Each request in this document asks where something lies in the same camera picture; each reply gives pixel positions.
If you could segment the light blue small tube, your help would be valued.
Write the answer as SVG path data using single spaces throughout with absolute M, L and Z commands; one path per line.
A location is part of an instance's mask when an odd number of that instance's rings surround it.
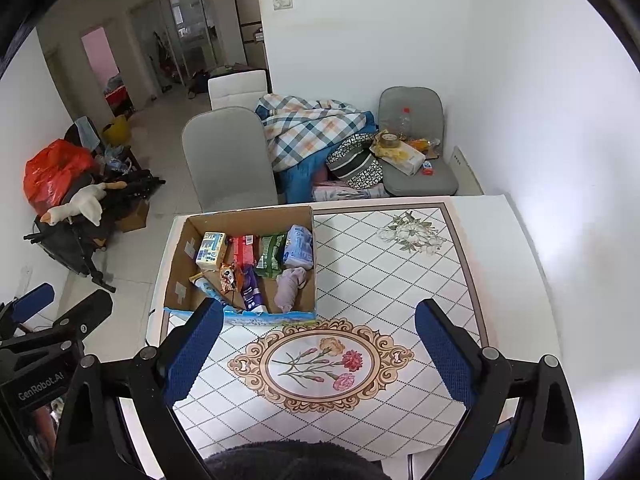
M 218 301 L 225 306 L 227 304 L 226 298 L 221 295 L 220 292 L 212 285 L 212 283 L 206 278 L 204 273 L 199 273 L 191 276 L 189 281 L 198 290 L 200 290 L 207 298 Z

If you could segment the purple white tube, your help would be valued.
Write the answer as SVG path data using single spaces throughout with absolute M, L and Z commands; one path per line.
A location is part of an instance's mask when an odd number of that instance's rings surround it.
M 253 313 L 266 313 L 265 300 L 262 298 L 254 266 L 242 266 L 242 278 L 241 296 L 245 310 Z

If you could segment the orange snack bag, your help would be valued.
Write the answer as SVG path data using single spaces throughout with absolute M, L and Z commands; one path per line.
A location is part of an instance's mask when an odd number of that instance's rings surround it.
M 221 263 L 219 269 L 219 281 L 221 291 L 224 294 L 236 292 L 238 290 L 238 274 L 236 273 L 236 265 L 232 263 Z

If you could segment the yellow blue tissue pack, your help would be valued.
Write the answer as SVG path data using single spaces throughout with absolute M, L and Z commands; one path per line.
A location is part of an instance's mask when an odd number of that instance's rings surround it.
M 221 232 L 204 233 L 200 248 L 195 257 L 195 264 L 202 271 L 215 271 L 220 268 L 226 258 L 228 235 Z

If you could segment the red snack packet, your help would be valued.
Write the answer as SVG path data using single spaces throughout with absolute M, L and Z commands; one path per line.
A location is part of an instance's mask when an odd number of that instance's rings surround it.
M 257 261 L 259 237 L 245 234 L 232 238 L 233 262 L 236 266 L 254 266 Z

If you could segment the green snack packet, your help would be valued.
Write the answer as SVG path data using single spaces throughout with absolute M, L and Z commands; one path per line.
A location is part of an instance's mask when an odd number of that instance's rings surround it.
M 285 233 L 260 238 L 260 254 L 255 264 L 255 271 L 262 278 L 276 278 L 282 273 L 282 252 L 285 240 Z

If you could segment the light blue wipes pack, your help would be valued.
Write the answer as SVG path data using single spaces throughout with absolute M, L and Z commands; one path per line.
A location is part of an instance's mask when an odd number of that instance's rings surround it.
M 314 267 L 314 238 L 304 226 L 294 224 L 286 234 L 282 263 L 286 268 Z

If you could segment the open cardboard box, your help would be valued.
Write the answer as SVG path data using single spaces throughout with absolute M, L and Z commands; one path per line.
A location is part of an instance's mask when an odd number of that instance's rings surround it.
M 168 250 L 163 307 L 192 313 L 205 299 L 238 325 L 316 318 L 316 252 L 311 206 L 192 214 Z

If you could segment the small brown cardboard box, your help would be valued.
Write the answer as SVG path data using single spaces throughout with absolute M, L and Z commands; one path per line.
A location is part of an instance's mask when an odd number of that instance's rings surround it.
M 123 233 L 144 229 L 149 209 L 150 204 L 147 200 L 137 200 L 128 214 L 116 221 L 117 229 Z

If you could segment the yellow bag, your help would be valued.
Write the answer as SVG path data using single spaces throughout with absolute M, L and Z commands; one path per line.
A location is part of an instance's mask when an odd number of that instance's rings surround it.
M 131 139 L 131 129 L 125 115 L 118 115 L 102 130 L 102 139 L 106 145 L 127 145 Z

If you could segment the black white patterned bag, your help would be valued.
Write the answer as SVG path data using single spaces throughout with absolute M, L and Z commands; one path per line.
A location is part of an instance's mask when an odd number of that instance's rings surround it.
M 383 168 L 371 151 L 374 133 L 355 133 L 326 158 L 329 173 L 351 188 L 365 190 L 383 181 Z

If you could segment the white yellow package on chair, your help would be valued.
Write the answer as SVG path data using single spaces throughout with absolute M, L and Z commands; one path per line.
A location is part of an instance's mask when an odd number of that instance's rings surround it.
M 406 176 L 419 172 L 425 162 L 425 155 L 405 142 L 399 142 L 396 148 L 383 148 L 381 144 L 375 143 L 371 146 L 371 151 Z

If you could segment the plastic bottle red cap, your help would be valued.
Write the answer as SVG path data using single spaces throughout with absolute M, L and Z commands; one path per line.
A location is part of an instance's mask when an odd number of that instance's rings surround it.
M 409 107 L 404 107 L 399 115 L 398 119 L 399 134 L 404 139 L 409 139 L 411 136 L 411 110 Z

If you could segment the plaid blanket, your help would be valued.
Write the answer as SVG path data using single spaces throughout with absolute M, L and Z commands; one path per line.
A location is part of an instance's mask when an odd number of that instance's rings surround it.
M 255 113 L 264 127 L 274 172 L 295 167 L 374 123 L 370 112 L 345 102 L 309 101 L 275 93 L 264 94 L 258 100 Z

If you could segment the grey chair by wall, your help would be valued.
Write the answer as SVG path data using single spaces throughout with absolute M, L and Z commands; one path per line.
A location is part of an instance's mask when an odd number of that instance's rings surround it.
M 404 139 L 398 130 L 404 107 L 411 110 L 411 136 Z M 450 196 L 458 190 L 458 180 L 444 161 L 445 115 L 442 100 L 432 89 L 396 86 L 385 89 L 378 101 L 378 125 L 381 130 L 397 134 L 425 155 L 419 172 L 406 176 L 382 161 L 383 184 L 391 196 Z

